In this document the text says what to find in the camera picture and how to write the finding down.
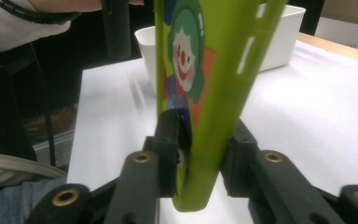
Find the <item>white table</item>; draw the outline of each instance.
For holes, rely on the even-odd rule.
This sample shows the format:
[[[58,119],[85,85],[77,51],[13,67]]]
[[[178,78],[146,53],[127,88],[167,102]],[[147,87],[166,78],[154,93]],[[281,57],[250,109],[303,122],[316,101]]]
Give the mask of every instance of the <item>white table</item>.
[[[289,64],[262,72],[241,119],[261,149],[284,153],[314,186],[338,195],[358,184],[358,62],[297,41]],[[90,189],[119,176],[157,122],[142,60],[83,73],[68,182]],[[219,176],[206,209],[177,212],[161,200],[161,223],[251,223],[246,199]]]

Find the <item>black chair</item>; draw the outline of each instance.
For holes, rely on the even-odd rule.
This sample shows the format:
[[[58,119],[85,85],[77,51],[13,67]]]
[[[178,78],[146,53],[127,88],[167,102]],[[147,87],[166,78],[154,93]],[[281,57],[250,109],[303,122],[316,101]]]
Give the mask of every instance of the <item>black chair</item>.
[[[33,72],[34,84],[39,89],[38,92],[29,92],[29,94],[38,95],[41,102],[39,105],[44,108],[49,135],[50,162],[55,165],[48,100],[43,77],[31,44],[0,53],[0,154],[37,161],[34,148],[22,125],[16,102],[16,92],[13,89],[13,77],[25,69]]]
[[[300,26],[300,32],[307,35],[315,35],[319,18],[324,8],[324,0],[289,0],[288,5],[303,7],[307,10]]]

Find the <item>blue jeans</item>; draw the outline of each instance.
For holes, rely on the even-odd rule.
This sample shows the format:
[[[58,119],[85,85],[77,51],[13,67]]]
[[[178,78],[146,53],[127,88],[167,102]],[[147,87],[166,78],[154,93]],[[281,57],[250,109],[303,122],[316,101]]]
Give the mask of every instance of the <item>blue jeans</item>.
[[[0,189],[0,224],[25,223],[40,200],[65,182],[66,178],[45,179]]]

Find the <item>person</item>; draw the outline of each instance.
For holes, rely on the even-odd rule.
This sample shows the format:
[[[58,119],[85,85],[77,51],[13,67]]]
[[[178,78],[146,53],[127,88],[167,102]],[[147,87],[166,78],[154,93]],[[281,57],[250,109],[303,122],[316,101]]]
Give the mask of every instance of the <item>person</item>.
[[[91,12],[102,8],[101,0],[11,0],[12,3],[39,13]],[[143,0],[130,0],[142,5]],[[58,35],[69,29],[64,24],[39,24],[18,18],[0,8],[0,52],[14,49],[39,38]]]
[[[101,0],[11,0],[14,4],[39,13],[91,12],[102,9]],[[142,5],[143,0],[129,0]],[[14,49],[39,38],[61,34],[69,29],[64,24],[39,24],[18,18],[0,8],[0,52]],[[0,223],[24,223],[32,209],[46,193],[65,184],[64,177],[0,189]]]

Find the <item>white box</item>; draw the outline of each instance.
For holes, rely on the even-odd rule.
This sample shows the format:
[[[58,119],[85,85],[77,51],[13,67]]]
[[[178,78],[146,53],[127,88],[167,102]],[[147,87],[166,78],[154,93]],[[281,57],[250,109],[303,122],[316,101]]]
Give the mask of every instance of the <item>white box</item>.
[[[305,8],[285,6],[259,71],[290,62],[304,13]]]

